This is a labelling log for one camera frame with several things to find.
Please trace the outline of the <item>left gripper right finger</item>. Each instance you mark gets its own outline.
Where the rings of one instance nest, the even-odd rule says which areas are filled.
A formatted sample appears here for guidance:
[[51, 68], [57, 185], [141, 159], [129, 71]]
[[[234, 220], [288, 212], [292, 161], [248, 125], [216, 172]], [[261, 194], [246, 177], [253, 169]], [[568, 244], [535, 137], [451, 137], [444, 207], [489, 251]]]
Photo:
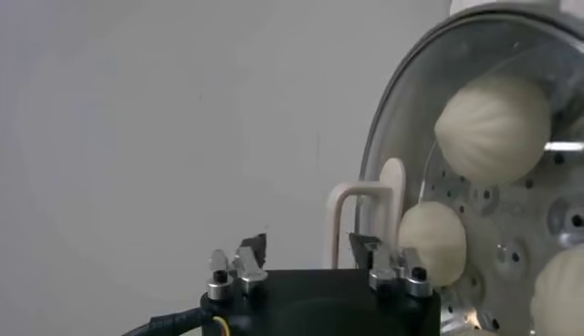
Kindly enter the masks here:
[[375, 236], [349, 234], [358, 268], [369, 271], [369, 286], [375, 291], [397, 287], [411, 297], [431, 297], [433, 287], [427, 268], [414, 247], [391, 249]]

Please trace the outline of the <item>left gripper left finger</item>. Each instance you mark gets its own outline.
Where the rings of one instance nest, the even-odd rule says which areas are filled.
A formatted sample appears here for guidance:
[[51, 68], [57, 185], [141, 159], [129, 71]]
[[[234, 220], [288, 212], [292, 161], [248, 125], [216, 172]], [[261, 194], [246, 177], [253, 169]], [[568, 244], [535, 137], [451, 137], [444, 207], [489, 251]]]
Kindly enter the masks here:
[[209, 299], [230, 299], [235, 288], [245, 297], [261, 290], [268, 274], [266, 262], [266, 233], [245, 238], [230, 261], [222, 249], [216, 249], [209, 261], [211, 277], [207, 280]]

